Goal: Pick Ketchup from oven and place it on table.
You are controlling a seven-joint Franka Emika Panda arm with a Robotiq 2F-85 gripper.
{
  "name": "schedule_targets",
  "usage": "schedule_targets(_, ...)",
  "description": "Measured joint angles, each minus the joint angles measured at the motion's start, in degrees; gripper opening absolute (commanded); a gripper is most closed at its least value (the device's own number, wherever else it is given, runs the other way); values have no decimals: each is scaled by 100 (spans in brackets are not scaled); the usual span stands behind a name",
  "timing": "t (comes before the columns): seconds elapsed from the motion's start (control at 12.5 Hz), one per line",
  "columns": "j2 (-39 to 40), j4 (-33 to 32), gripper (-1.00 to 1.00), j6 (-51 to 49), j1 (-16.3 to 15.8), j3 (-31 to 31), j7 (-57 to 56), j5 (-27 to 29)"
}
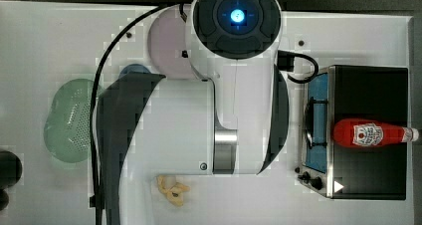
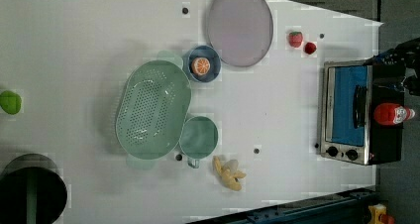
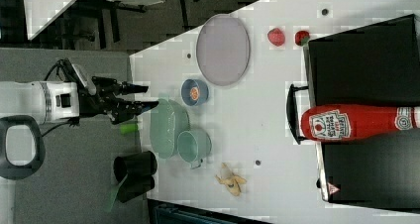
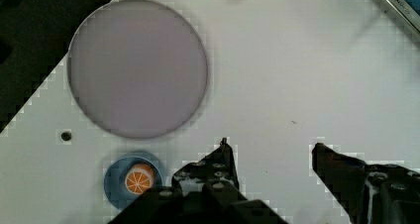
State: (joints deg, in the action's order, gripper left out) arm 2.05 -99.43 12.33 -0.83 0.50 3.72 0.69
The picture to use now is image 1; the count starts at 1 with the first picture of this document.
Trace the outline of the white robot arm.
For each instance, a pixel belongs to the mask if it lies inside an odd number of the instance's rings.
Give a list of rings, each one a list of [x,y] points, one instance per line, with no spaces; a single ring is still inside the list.
[[[153,181],[259,174],[286,143],[277,0],[193,0],[185,18],[188,78],[128,72],[99,96],[90,121],[96,225],[155,225]]]

